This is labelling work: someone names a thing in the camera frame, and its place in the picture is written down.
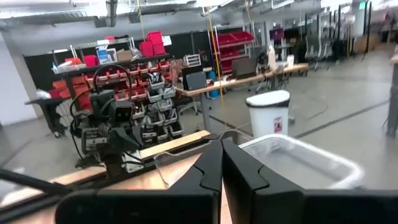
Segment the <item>yellow cable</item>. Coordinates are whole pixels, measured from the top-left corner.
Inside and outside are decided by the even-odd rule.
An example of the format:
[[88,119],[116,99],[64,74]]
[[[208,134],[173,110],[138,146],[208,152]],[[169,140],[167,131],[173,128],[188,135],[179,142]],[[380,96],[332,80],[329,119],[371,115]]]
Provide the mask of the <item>yellow cable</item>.
[[[251,26],[252,23],[253,23],[253,21],[251,20],[251,17],[250,17],[248,0],[244,0],[244,5],[246,6],[246,12],[247,12],[247,14],[248,14],[248,19],[249,19],[249,21],[250,21],[250,26]],[[254,36],[254,40],[256,41],[256,43],[257,43],[258,45],[260,45],[259,41],[257,40],[256,31],[255,31],[255,30],[253,30],[253,36]]]
[[141,7],[139,7],[139,1],[140,1],[140,0],[137,0],[137,7],[138,7],[138,13],[139,13],[139,22],[140,22],[140,24],[141,24],[142,39],[145,40],[144,25],[143,25],[143,23],[142,23]]
[[[216,41],[215,41],[215,37],[214,37],[214,32],[213,32],[213,23],[212,23],[212,15],[208,14],[207,18],[209,21],[209,26],[210,26],[210,33],[211,33],[211,42],[213,44],[213,49],[216,51]],[[221,72],[220,72],[220,65],[218,62],[218,56],[219,54],[217,52],[215,52],[216,55],[216,69],[217,69],[217,74],[218,74],[218,82],[220,83],[220,97],[221,97],[221,117],[224,116],[224,97],[223,97],[223,89],[221,87]],[[226,122],[224,121],[224,128],[227,129],[227,125]]]

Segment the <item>shelving unit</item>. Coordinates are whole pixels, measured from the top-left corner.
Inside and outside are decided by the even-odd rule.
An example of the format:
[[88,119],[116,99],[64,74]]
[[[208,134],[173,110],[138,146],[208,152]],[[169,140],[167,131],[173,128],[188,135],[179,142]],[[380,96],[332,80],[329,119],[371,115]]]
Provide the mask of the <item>shelving unit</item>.
[[230,75],[232,73],[232,61],[244,57],[249,57],[241,50],[245,45],[254,42],[254,36],[246,31],[231,32],[227,34],[216,33],[216,49],[213,49],[215,57],[218,57],[221,67],[221,76]]

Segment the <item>wooden board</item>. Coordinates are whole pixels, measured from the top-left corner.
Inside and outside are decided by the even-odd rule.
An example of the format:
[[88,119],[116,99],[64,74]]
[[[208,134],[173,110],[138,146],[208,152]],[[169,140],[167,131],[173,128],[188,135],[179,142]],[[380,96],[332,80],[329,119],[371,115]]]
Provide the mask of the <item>wooden board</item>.
[[[193,163],[199,158],[199,154],[189,157],[187,159],[175,162],[168,166],[162,167],[159,170],[152,170],[145,174],[137,177],[133,177],[129,180],[114,184],[107,189],[114,190],[165,190],[167,185],[164,184],[160,173],[163,178],[171,186],[175,183],[187,170],[192,166]],[[35,214],[29,215],[21,220],[13,222],[13,224],[39,224],[48,223],[53,224],[56,207],[47,208]],[[221,196],[221,223],[231,224],[231,215],[229,213],[228,200],[226,198],[224,185]]]
[[188,91],[188,90],[184,90],[180,87],[177,87],[176,90],[185,96],[195,96],[195,95],[199,95],[200,93],[207,93],[211,90],[218,90],[220,88],[226,88],[226,87],[232,87],[232,86],[236,86],[236,85],[240,85],[240,84],[256,82],[256,81],[264,79],[264,77],[272,77],[274,75],[282,75],[282,74],[286,74],[286,73],[290,73],[290,72],[307,71],[307,70],[308,70],[308,64],[301,63],[301,64],[293,65],[291,67],[287,67],[281,73],[268,72],[265,74],[257,74],[255,77],[244,78],[241,80],[233,79],[233,80],[225,81],[225,82],[215,82],[215,84],[213,86],[208,86],[206,88],[202,88],[199,90]]
[[[170,149],[188,144],[192,141],[199,140],[203,136],[206,136],[209,134],[210,133],[208,131],[200,131],[200,132],[197,132],[194,134],[184,136],[179,139],[174,139],[172,141],[169,141],[169,142],[166,142],[163,144],[159,144],[157,146],[150,147],[148,149],[144,149],[140,152],[141,158],[147,159],[147,158],[153,157],[160,152],[169,151]],[[104,167],[89,167],[89,168],[86,168],[83,170],[78,170],[71,174],[57,177],[55,179],[50,180],[50,182],[57,182],[59,184],[67,185],[67,184],[74,183],[78,180],[89,178],[91,176],[94,176],[94,175],[97,175],[97,174],[100,174],[103,172],[106,172],[106,169]],[[42,192],[39,190],[36,190],[36,189],[29,188],[29,187],[11,192],[3,198],[2,202],[0,203],[0,207],[4,207],[4,206],[10,205],[12,203],[18,202],[20,200],[23,200],[25,198],[33,197],[33,196],[39,195],[39,194],[42,194]]]

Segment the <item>red parts bin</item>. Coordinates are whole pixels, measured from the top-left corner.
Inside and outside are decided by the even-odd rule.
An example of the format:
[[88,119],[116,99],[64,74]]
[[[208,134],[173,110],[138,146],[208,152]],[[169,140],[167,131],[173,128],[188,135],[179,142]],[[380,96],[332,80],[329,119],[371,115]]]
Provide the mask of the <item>red parts bin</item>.
[[163,43],[161,44],[152,44],[154,48],[154,55],[163,55],[166,54],[166,50],[164,49]]
[[139,44],[139,51],[141,51],[144,57],[154,56],[154,48],[151,41],[142,41]]
[[147,34],[147,40],[151,41],[153,45],[162,44],[162,31],[152,31]]

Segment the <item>box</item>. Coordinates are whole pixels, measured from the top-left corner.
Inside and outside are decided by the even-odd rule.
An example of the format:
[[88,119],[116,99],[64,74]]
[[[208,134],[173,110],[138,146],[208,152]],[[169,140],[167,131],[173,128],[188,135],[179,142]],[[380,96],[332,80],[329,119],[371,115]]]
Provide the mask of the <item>box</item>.
[[99,46],[97,49],[97,56],[99,64],[107,64],[118,62],[118,55],[116,49],[107,49],[106,46]]
[[131,50],[120,50],[120,51],[117,52],[117,55],[118,55],[118,61],[119,62],[131,61],[132,60]]

